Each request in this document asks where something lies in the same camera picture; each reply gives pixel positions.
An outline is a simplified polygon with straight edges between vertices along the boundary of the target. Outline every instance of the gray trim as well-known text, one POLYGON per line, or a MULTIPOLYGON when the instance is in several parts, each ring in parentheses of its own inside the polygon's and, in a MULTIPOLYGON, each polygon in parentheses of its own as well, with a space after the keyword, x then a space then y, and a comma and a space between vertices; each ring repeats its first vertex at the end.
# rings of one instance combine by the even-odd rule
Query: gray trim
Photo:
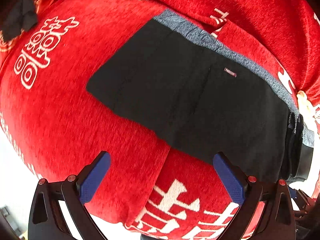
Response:
MULTIPOLYGON (((276 78, 274 78, 263 67, 248 59, 247 57, 232 51, 222 42, 218 41, 216 38, 210 35, 208 32, 200 29, 198 26, 187 21, 186 19, 169 9, 166 9, 165 11, 163 11, 163 13, 155 16, 153 19, 161 23, 162 25, 167 26, 172 31, 180 33, 188 41, 191 41, 192 43, 205 47, 207 49, 211 49, 218 54, 241 64, 252 73, 262 78, 268 83, 273 92, 287 104, 290 112, 294 113, 295 120, 298 118, 299 110, 295 105, 291 94, 276 78)), ((294 132, 296 132, 296 123, 293 124, 293 126, 294 132)), ((309 147, 313 147, 314 145, 314 132, 309 130, 305 124, 303 129, 303 144, 309 147)))

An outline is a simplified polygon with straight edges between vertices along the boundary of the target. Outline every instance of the black cloth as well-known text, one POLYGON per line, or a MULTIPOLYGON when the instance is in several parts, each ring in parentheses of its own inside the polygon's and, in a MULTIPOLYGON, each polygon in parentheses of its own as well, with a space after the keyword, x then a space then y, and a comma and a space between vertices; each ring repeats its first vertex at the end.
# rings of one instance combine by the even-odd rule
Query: black cloth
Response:
POLYGON ((28 31, 38 22, 33 0, 18 0, 9 15, 0 26, 3 40, 10 41, 21 34, 21 29, 28 31))
POLYGON ((310 233, 310 229, 296 225, 296 240, 306 239, 310 233))
POLYGON ((90 78, 87 91, 115 114, 209 164, 222 151, 262 181, 308 177, 313 149, 302 144, 302 116, 295 120, 270 86, 245 67, 156 20, 90 78))
POLYGON ((141 234, 140 240, 156 240, 156 238, 153 238, 151 236, 145 236, 145 235, 141 234))

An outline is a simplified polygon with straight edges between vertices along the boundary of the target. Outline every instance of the red screw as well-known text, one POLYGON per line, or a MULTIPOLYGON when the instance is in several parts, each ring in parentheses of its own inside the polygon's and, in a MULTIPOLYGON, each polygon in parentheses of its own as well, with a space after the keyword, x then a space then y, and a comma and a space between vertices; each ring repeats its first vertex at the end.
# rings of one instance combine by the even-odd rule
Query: red screw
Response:
POLYGON ((75 176, 75 175, 70 175, 70 176, 68 177, 68 181, 70 181, 70 182, 75 181, 75 179, 76 179, 76 176, 75 176))
POLYGON ((280 184, 281 186, 285 186, 287 183, 285 182, 284 179, 280 179, 280 180, 279 180, 279 184, 280 184))
POLYGON ((39 185, 43 185, 44 183, 45 183, 45 179, 41 179, 41 180, 38 181, 39 185))
POLYGON ((253 183, 257 181, 257 178, 255 176, 249 176, 248 180, 253 183))

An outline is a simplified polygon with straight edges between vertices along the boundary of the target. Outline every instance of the red fabric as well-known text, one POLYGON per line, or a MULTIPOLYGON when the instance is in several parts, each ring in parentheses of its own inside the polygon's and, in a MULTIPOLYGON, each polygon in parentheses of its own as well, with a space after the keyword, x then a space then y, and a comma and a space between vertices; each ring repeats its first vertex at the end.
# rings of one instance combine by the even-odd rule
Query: red fabric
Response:
POLYGON ((297 89, 320 103, 320 23, 305 0, 160 0, 190 17, 221 17, 253 35, 282 64, 297 89))
MULTIPOLYGON (((198 20, 198 26, 229 48, 261 64, 291 90, 293 98, 296 92, 285 70, 298 89, 307 88, 308 98, 316 100, 319 39, 310 34, 319 37, 319 26, 312 23, 305 1, 161 2, 193 22, 198 20)), ((230 205, 235 207, 214 169, 170 149, 152 131, 114 115, 85 91, 91 75, 165 8, 158 0, 53 3, 39 14, 39 24, 22 34, 2 65, 1 126, 30 170, 49 181, 77 174, 101 150, 108 151, 112 165, 87 205, 92 214, 165 239, 214 239, 231 217, 219 218, 230 205), (177 193, 169 191, 177 186, 184 192, 170 206, 172 198, 165 196, 177 193)), ((263 203, 246 235, 256 226, 262 208, 263 203)))

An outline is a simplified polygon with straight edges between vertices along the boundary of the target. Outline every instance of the small label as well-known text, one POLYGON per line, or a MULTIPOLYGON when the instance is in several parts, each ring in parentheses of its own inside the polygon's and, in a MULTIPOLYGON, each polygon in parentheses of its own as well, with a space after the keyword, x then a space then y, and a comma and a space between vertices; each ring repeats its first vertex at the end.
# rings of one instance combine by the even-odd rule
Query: small label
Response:
POLYGON ((233 76, 233 77, 236 77, 236 76, 237 76, 236 73, 234 73, 234 72, 231 71, 230 69, 227 69, 226 67, 224 68, 224 71, 227 72, 228 74, 230 74, 230 75, 233 76))

